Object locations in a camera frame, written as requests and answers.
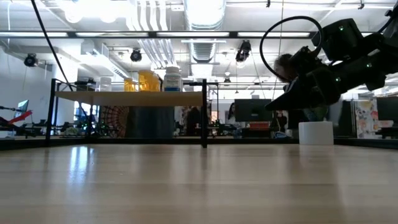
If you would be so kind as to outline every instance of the ceiling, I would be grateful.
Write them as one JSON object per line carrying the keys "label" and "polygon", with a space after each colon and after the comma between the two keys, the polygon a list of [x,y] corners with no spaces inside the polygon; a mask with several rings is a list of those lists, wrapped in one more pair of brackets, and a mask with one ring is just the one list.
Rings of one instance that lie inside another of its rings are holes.
{"label": "ceiling", "polygon": [[[40,30],[39,23],[34,14],[30,1],[14,0],[12,4],[8,0],[0,0],[0,30]],[[224,22],[222,30],[227,31],[259,31],[265,32],[270,26],[280,21],[282,18],[291,16],[310,16],[316,19],[322,26],[331,24],[340,19],[353,18],[361,32],[374,32],[378,30],[387,20],[384,13],[388,8],[392,8],[396,0],[363,0],[365,7],[358,9],[360,0],[271,0],[270,8],[266,7],[266,1],[257,0],[227,0]],[[117,19],[112,23],[102,22],[99,17],[87,16],[78,23],[69,23],[65,19],[65,13],[59,8],[57,1],[38,1],[40,15],[44,21],[47,31],[51,30],[77,30],[77,31],[104,31],[120,30],[127,31],[125,16],[130,14],[127,1],[111,1]],[[186,30],[185,18],[182,1],[166,1],[166,21],[169,30]],[[276,27],[275,31],[315,31],[314,26],[307,21],[291,21],[283,24],[283,27]],[[76,39],[57,39],[53,44],[64,52],[73,56],[74,50],[70,48],[80,45],[83,40]],[[216,79],[223,78],[225,72],[229,72],[232,77],[246,77],[244,80],[250,82],[257,77],[265,80],[272,75],[263,65],[259,55],[259,39],[251,39],[252,54],[246,60],[243,68],[237,68],[234,60],[237,48],[240,46],[241,39],[227,39],[226,43],[218,44],[213,66],[212,75]],[[97,44],[104,43],[109,47],[109,57],[125,71],[137,71],[150,69],[152,62],[143,54],[140,62],[131,62],[129,54],[133,48],[140,47],[137,39],[96,39]],[[13,49],[23,49],[28,46],[47,47],[44,39],[11,39],[10,45]],[[295,53],[302,46],[312,47],[310,40],[305,39],[269,39],[264,42],[264,53],[266,59],[273,62],[279,54]],[[184,77],[191,75],[190,55],[187,44],[181,43],[180,39],[172,39],[172,47],[177,64],[181,68]],[[103,72],[96,73],[95,77],[109,75]]]}

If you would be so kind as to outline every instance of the wooden shelf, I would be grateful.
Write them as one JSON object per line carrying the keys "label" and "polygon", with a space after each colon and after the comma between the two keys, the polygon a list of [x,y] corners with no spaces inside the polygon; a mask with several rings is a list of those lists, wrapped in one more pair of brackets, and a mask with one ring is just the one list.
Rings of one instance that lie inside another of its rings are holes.
{"label": "wooden shelf", "polygon": [[201,106],[201,92],[56,91],[55,96],[98,106]]}

